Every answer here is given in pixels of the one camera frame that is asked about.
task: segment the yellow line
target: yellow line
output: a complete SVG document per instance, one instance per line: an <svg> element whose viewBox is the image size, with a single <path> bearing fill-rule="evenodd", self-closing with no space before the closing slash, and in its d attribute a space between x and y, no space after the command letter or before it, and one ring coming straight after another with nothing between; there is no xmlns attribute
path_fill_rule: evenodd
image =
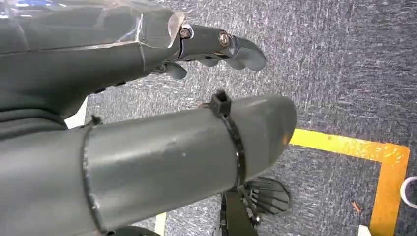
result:
<svg viewBox="0 0 417 236"><path fill-rule="evenodd" d="M296 129L290 144L381 162L370 231L393 236L410 150L407 147Z"/></svg>
<svg viewBox="0 0 417 236"><path fill-rule="evenodd" d="M167 213L162 213L156 216L155 219L155 233L164 236L165 235L165 221L167 219Z"/></svg>

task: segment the robotic finger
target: robotic finger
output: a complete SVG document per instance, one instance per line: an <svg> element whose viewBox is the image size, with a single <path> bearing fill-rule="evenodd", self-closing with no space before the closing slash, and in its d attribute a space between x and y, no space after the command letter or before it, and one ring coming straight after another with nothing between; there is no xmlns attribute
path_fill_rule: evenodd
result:
<svg viewBox="0 0 417 236"><path fill-rule="evenodd" d="M152 73L166 72L175 79L182 79L186 71L178 64L172 64L178 61L198 61L207 67L214 67L224 60L235 70L248 68L253 71L262 70L267 63L264 53L253 42L222 29L183 25L179 37L178 57L160 65Z"/></svg>

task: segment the gray carpet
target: gray carpet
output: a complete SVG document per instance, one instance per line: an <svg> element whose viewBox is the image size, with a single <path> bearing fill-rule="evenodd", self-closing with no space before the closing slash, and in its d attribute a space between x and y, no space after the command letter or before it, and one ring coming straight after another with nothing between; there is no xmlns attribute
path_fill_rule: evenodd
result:
<svg viewBox="0 0 417 236"><path fill-rule="evenodd" d="M296 103L299 128L408 146L407 175L417 175L416 0L154 2L187 13L190 23L253 40L267 68L187 64L183 81L150 76L91 96L88 114L114 122L175 112L207 101L218 88L233 98L278 93ZM290 147L266 176L284 183L292 208L266 218L260 235L356 235L358 224L369 225L379 169L371 161ZM417 201L416 192L409 194ZM218 208L213 196L169 212L166 235L209 236ZM396 234L417 235L416 221L417 210L402 203ZM154 219L140 225L153 229Z"/></svg>

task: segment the white object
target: white object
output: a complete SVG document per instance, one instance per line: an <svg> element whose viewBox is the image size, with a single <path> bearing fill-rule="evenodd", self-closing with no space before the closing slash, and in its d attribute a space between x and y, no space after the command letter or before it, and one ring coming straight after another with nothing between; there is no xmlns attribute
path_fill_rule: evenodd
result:
<svg viewBox="0 0 417 236"><path fill-rule="evenodd" d="M372 236L367 226L359 225L357 236Z"/></svg>
<svg viewBox="0 0 417 236"><path fill-rule="evenodd" d="M84 103L81 105L81 108L78 112L71 116L70 118L65 120L66 126L68 129L72 129L74 127L84 125L86 120L86 111L87 111L87 98L84 100Z"/></svg>
<svg viewBox="0 0 417 236"><path fill-rule="evenodd" d="M414 209L417 209L417 205L416 205L416 204L414 204L414 203L412 203L412 202L410 202L410 201L407 199L407 196L405 195L405 190L406 190L407 186L408 186L411 182L416 181L416 180L417 180L417 176L409 177L408 179L406 179L406 180L403 182L403 184L401 185L401 188L400 188L400 196L401 196L401 198L403 199L403 201L405 202L405 204L409 205L410 207L412 207L412 208L414 208Z"/></svg>

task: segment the transparent plastic cover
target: transparent plastic cover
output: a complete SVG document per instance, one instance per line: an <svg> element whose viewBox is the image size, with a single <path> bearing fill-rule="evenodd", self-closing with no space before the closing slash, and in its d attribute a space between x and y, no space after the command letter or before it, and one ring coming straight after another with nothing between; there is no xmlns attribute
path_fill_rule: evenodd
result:
<svg viewBox="0 0 417 236"><path fill-rule="evenodd" d="M171 47L184 14L145 0L0 0L0 54L140 43Z"/></svg>

